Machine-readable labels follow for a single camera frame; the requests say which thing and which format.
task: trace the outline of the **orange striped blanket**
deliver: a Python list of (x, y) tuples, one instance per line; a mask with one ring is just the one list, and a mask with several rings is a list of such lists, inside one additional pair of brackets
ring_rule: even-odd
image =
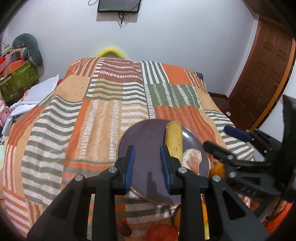
[[(94, 176), (113, 166), (125, 130), (155, 118), (178, 120), (202, 143), (217, 143), (239, 159), (252, 157), (244, 142), (225, 134), (224, 126), (233, 124), (195, 72), (151, 61), (78, 59), (65, 80), (16, 122), (5, 143), (3, 185), (9, 218), (26, 236), (75, 175)], [(216, 160), (209, 158), (214, 165)], [(116, 197), (117, 219), (132, 230), (130, 237), (119, 235), (119, 240), (142, 240), (149, 226), (170, 223), (173, 208), (131, 192)]]

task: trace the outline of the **white wall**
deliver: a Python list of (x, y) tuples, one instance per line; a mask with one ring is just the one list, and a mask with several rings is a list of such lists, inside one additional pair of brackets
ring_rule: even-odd
[(254, 18), (242, 0), (143, 0), (120, 28), (117, 13), (88, 0), (29, 0), (8, 26), (11, 42), (34, 35), (41, 80), (63, 77), (74, 59), (117, 47), (127, 58), (180, 65), (204, 74), (208, 91), (226, 94), (249, 42)]
[(257, 27), (258, 27), (258, 22), (259, 22), (259, 14), (256, 14), (254, 13), (252, 10), (252, 15), (254, 17), (254, 22), (253, 22), (253, 26), (252, 26), (252, 30), (251, 30), (251, 34), (250, 34), (250, 37), (249, 37), (249, 41), (248, 41), (248, 44), (247, 44), (247, 47), (246, 47), (246, 50), (245, 50), (245, 53), (244, 53), (244, 56), (242, 58), (242, 61), (237, 69), (237, 72), (233, 78), (233, 81), (231, 82), (230, 84), (230, 87), (228, 88), (227, 92), (226, 92), (226, 96), (229, 97), (232, 90), (234, 89), (237, 81), (239, 80), (239, 77), (244, 69), (244, 66), (248, 60), (248, 57), (249, 57), (249, 54), (251, 52), (251, 48), (253, 46), (253, 42), (254, 42), (254, 39), (255, 39), (255, 35), (256, 35), (256, 32), (257, 32)]

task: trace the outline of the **red fruit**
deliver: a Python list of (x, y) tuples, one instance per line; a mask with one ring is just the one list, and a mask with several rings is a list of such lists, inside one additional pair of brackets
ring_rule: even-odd
[(156, 224), (150, 227), (145, 235), (145, 241), (177, 241), (178, 230), (168, 224)]

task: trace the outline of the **cable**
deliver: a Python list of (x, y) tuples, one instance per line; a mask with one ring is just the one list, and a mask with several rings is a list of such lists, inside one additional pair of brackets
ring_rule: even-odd
[[(139, 4), (141, 4), (141, 2), (142, 2), (142, 0), (139, 0), (139, 3), (138, 3), (136, 6), (134, 6), (131, 10), (129, 10), (129, 12), (133, 11), (136, 7), (138, 7)], [(130, 14), (130, 13), (126, 13), (126, 14), (124, 14), (124, 13), (120, 13), (120, 12), (118, 12), (118, 17), (119, 17), (119, 19), (120, 19), (120, 25), (122, 25), (123, 19), (124, 19), (127, 15), (129, 15), (129, 14)]]
[(93, 2), (93, 3), (90, 3), (92, 0), (89, 0), (89, 2), (88, 2), (88, 5), (89, 6), (94, 6), (99, 0), (96, 0), (95, 2)]

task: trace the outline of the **tv screen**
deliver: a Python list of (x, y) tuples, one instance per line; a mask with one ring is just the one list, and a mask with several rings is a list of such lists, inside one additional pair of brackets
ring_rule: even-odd
[(140, 9), (141, 0), (99, 0), (98, 12), (133, 12)]

